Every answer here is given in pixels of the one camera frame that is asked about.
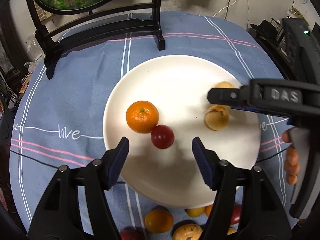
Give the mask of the person right hand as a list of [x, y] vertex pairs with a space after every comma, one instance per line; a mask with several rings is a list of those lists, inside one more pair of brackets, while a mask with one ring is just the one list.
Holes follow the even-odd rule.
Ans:
[[289, 185], [296, 185], [298, 173], [300, 171], [299, 154], [291, 144], [286, 150], [284, 162], [284, 171], [286, 172], [286, 181]]

